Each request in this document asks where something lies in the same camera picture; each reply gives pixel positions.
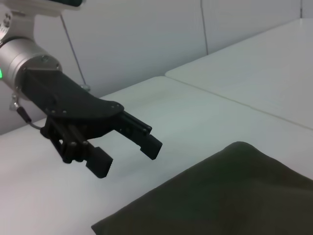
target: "black cable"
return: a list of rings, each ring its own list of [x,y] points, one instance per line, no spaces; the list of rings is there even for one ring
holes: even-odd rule
[[[37,130],[40,130],[41,127],[35,125],[30,116],[27,114],[25,108],[23,108],[22,106],[19,106],[17,109],[16,109],[16,112],[21,116],[21,118],[23,118],[23,120],[28,124],[30,125],[31,127],[37,129]]]

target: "dark green cloth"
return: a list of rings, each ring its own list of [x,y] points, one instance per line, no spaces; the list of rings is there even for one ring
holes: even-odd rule
[[[97,235],[313,235],[313,181],[237,142],[92,228]]]

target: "white wall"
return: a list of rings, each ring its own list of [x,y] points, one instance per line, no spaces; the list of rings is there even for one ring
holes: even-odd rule
[[[212,53],[300,18],[301,0],[203,0],[203,9]]]
[[[313,18],[313,0],[302,0],[303,18]]]
[[[3,14],[4,11],[5,8],[0,6],[0,12]],[[75,82],[83,83],[60,18],[38,16],[35,25],[35,40],[51,55],[59,59],[65,74]],[[9,111],[11,94],[11,90],[3,82],[0,82],[0,135],[25,125],[16,112]],[[33,121],[45,117],[32,103],[22,102],[22,104]]]
[[[64,18],[96,96],[206,55],[200,0],[87,0]]]

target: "white table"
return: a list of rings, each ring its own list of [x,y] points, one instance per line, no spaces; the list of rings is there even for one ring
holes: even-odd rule
[[[313,19],[296,20],[166,73],[313,128]]]
[[[83,163],[64,164],[31,127],[5,134],[0,137],[1,235],[93,235],[95,222],[236,141],[313,179],[311,130],[166,77],[105,99],[122,103],[153,127],[163,142],[158,158],[151,161],[112,132],[91,141],[114,159],[100,180]]]

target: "screw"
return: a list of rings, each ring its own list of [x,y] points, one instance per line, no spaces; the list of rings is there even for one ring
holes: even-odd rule
[[[46,56],[46,55],[43,55],[43,56],[41,57],[41,61],[44,62],[44,63],[47,63],[47,62],[49,61],[49,57]]]

